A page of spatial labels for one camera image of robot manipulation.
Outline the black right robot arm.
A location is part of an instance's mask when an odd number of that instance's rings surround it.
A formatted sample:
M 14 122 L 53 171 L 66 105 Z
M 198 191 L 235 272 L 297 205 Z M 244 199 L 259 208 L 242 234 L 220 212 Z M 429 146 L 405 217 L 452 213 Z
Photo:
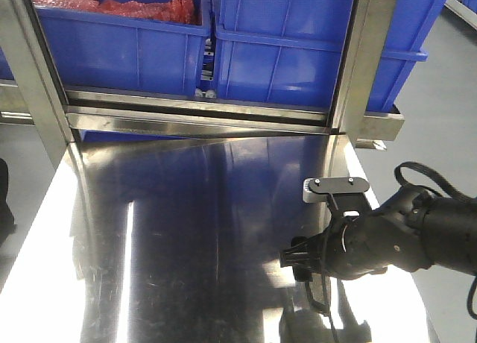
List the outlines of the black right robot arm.
M 322 233 L 297 240 L 280 254 L 298 280 L 311 273 L 340 280 L 382 274 L 390 265 L 407 272 L 442 266 L 476 274 L 476 203 L 401 188 L 361 215 L 333 217 Z

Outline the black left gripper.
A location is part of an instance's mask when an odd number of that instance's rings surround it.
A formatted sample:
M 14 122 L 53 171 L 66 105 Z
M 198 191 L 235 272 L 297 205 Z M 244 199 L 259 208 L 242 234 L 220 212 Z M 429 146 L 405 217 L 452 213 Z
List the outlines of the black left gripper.
M 1 159 L 1 245 L 7 237 L 16 231 L 14 216 L 7 204 L 9 189 L 9 171 L 6 162 Z

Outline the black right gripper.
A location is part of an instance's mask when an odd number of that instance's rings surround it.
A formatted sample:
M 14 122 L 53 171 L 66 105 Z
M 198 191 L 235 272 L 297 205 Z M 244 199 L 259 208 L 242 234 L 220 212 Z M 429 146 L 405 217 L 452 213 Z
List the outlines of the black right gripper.
M 325 247 L 322 236 L 295 236 L 291 246 L 279 253 L 280 267 L 291 268 L 297 282 L 312 282 L 313 274 L 325 272 L 355 280 L 380 274 L 389 265 L 407 272 L 428 268 L 420 232 L 407 225 L 407 218 L 385 210 L 343 218 L 333 227 Z

